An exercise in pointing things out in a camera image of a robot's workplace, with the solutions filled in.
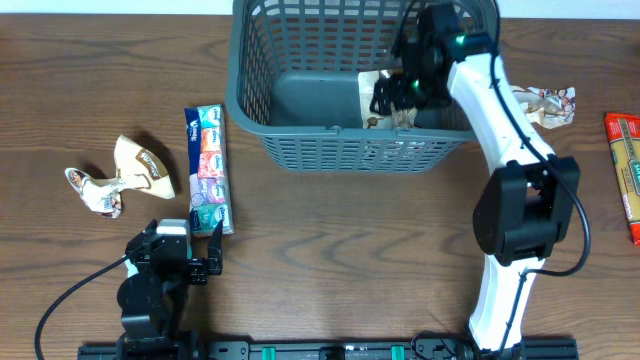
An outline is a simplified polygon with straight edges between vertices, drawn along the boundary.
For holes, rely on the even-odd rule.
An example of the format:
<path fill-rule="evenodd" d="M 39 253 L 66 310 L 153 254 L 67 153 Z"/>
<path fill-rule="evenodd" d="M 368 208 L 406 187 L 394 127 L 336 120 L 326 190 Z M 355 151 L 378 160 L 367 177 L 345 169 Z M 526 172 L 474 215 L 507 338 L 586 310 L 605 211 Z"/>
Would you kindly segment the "San Remo pasta packet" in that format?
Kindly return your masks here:
<path fill-rule="evenodd" d="M 639 245 L 639 117 L 607 113 L 607 139 L 629 223 L 631 242 Z"/>

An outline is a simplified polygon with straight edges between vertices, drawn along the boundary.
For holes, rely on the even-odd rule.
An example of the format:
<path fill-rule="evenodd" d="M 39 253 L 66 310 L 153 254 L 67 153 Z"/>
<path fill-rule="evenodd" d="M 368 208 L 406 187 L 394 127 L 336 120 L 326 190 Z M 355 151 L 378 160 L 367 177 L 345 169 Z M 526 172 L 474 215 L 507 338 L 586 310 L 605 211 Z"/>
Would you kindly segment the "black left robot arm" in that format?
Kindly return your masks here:
<path fill-rule="evenodd" d="M 127 360 L 206 359 L 207 346 L 180 322 L 192 285 L 222 273 L 223 225 L 214 227 L 207 255 L 191 252 L 190 225 L 181 219 L 152 220 L 125 250 L 129 274 L 117 292 L 124 334 L 116 357 Z"/>

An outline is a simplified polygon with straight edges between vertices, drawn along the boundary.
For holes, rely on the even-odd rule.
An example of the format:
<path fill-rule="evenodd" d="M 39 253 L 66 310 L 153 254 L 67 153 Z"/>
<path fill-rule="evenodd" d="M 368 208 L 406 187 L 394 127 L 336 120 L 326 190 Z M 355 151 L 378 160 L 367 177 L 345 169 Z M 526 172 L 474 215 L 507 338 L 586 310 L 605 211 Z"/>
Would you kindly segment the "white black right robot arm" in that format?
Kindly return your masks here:
<path fill-rule="evenodd" d="M 505 75 L 498 32 L 465 31 L 451 2 L 417 11 L 416 31 L 415 39 L 397 32 L 392 55 L 402 70 L 379 77 L 370 112 L 391 116 L 457 103 L 490 175 L 472 216 L 485 260 L 467 338 L 455 345 L 437 342 L 448 359 L 557 356 L 560 342 L 528 345 L 520 324 L 536 276 L 571 276 L 589 256 L 578 164 L 557 156 L 520 108 Z"/>

